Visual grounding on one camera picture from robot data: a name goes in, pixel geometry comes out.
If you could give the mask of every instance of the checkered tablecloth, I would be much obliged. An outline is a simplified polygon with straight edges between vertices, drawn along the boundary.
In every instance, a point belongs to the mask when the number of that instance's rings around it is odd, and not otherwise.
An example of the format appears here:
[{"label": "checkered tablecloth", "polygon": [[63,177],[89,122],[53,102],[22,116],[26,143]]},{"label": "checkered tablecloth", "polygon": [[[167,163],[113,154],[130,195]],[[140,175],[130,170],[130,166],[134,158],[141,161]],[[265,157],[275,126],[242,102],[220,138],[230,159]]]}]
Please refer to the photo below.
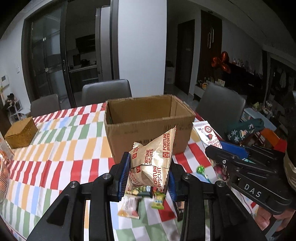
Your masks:
[{"label": "checkered tablecloth", "polygon": [[[13,150],[9,189],[0,204],[0,214],[18,240],[29,236],[70,181],[87,183],[109,172],[114,160],[105,133],[104,111],[105,104],[94,104],[37,117],[34,122],[39,131],[31,145]],[[189,173],[195,173],[196,168],[203,165],[211,182],[217,180],[195,131],[185,152],[174,155],[173,160]],[[255,205],[252,207],[252,201],[244,198],[241,201],[252,212]],[[176,220],[169,194],[164,210],[152,209],[151,201],[144,198],[139,202],[140,220],[118,217],[120,203],[110,204],[115,240],[180,240],[182,222]],[[89,239],[89,206],[87,201],[86,241]]]}]

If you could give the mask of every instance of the screw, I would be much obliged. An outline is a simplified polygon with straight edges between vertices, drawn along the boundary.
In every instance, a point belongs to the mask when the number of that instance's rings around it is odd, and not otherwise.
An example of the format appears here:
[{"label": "screw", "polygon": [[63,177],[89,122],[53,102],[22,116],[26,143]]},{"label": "screw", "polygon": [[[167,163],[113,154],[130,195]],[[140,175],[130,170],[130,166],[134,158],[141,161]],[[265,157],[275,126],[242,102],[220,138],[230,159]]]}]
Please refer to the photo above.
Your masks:
[{"label": "screw", "polygon": [[105,180],[109,179],[110,177],[111,177],[111,174],[110,174],[110,173],[105,173],[105,174],[103,174],[103,178],[104,178]]},{"label": "screw", "polygon": [[185,179],[190,179],[190,178],[191,178],[191,175],[190,175],[189,173],[184,173],[184,174],[183,174],[183,177],[184,177]]},{"label": "screw", "polygon": [[77,187],[77,185],[78,185],[78,182],[73,181],[73,182],[72,182],[72,185],[71,185],[71,188],[75,188],[75,187]]},{"label": "screw", "polygon": [[223,181],[217,181],[216,183],[217,183],[218,187],[224,187],[225,186],[225,182],[223,182]]}]

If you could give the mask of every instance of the kitchen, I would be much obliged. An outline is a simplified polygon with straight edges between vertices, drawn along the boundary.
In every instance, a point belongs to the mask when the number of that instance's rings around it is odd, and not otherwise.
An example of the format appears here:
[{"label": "kitchen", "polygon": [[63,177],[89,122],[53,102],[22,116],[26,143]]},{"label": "kitchen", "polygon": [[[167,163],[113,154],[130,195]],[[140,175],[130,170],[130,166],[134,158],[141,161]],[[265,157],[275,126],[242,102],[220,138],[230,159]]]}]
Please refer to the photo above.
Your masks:
[{"label": "kitchen", "polygon": [[66,53],[69,79],[76,106],[81,106],[82,87],[101,81],[96,53],[96,9],[110,0],[75,0],[68,4]]}]

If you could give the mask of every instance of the red balloon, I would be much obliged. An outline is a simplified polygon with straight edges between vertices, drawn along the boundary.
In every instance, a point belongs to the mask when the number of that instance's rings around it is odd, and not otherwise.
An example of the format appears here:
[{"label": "red balloon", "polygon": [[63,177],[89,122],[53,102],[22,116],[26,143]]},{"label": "red balloon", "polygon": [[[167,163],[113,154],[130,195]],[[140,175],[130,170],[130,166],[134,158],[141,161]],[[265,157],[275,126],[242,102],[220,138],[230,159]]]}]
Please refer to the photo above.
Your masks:
[{"label": "red balloon", "polygon": [[229,68],[229,66],[225,63],[221,64],[221,68],[223,71],[225,71],[226,73],[230,74],[231,73],[231,69]]},{"label": "red balloon", "polygon": [[213,57],[212,58],[212,67],[217,67],[218,65],[221,64],[221,60],[218,57]]},{"label": "red balloon", "polygon": [[221,53],[221,61],[223,63],[228,63],[229,62],[229,56],[228,56],[228,53],[226,51],[223,51]]}]

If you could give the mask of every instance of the human hand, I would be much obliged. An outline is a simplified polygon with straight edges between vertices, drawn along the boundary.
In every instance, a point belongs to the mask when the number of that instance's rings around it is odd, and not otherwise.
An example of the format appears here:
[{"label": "human hand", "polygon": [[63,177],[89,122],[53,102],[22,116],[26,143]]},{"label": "human hand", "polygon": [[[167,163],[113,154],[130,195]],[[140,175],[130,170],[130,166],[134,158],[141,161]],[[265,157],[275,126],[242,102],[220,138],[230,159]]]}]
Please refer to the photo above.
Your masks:
[{"label": "human hand", "polygon": [[[288,208],[285,210],[281,215],[274,215],[276,219],[282,219],[283,222],[281,225],[277,228],[277,232],[283,230],[285,227],[287,227],[288,223],[292,219],[293,215],[295,213],[295,210]],[[266,211],[264,208],[259,207],[257,211],[257,215],[255,217],[255,222],[259,226],[261,230],[266,229],[270,224],[270,218],[271,213]]]}]

